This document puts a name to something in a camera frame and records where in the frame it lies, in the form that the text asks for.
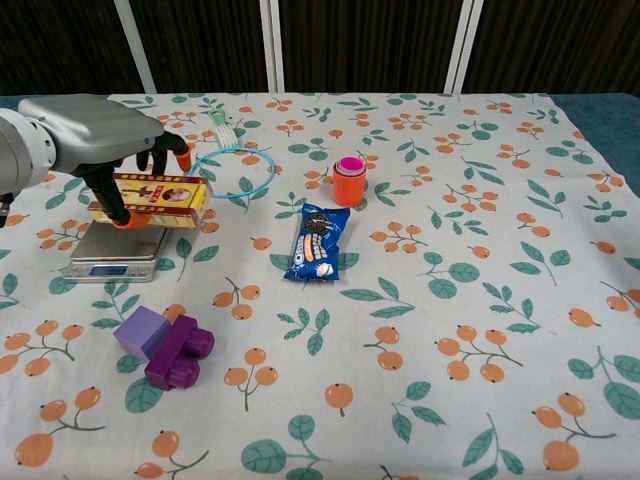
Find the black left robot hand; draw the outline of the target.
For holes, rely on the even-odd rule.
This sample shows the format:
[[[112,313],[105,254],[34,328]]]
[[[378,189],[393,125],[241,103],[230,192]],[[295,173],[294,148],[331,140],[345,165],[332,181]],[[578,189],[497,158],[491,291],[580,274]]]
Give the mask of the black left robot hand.
[[[114,227],[144,228],[149,217],[125,206],[114,171],[134,155],[141,170],[152,157],[152,173],[162,175],[169,153],[189,171],[191,148],[182,137],[116,101],[92,94],[23,99],[16,111],[1,110],[1,216],[22,190],[55,171],[83,179]]]

